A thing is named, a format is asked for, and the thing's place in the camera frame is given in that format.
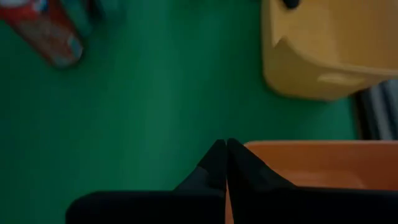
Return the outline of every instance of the red object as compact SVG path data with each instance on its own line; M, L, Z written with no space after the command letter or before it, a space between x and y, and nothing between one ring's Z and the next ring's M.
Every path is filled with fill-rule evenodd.
M76 29L58 0L31 0L19 7L0 7L0 18L56 67L73 65L83 53Z

